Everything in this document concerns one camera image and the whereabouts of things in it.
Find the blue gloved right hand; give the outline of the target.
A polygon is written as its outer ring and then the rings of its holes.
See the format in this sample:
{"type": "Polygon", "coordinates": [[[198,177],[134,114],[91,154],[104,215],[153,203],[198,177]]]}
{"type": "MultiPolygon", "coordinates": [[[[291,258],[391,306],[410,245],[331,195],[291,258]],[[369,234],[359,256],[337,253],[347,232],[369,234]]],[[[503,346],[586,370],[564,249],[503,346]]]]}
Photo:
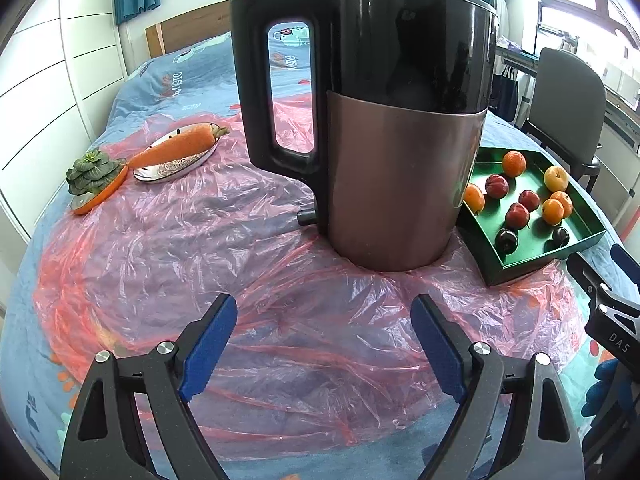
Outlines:
{"type": "MultiPolygon", "coordinates": [[[[596,416],[605,401],[606,396],[613,387],[614,376],[618,369],[616,359],[604,361],[594,371],[596,382],[587,390],[585,404],[580,414],[582,417],[596,416]]],[[[627,414],[629,420],[639,416],[639,384],[626,377],[617,386],[617,403],[627,414]]]]}

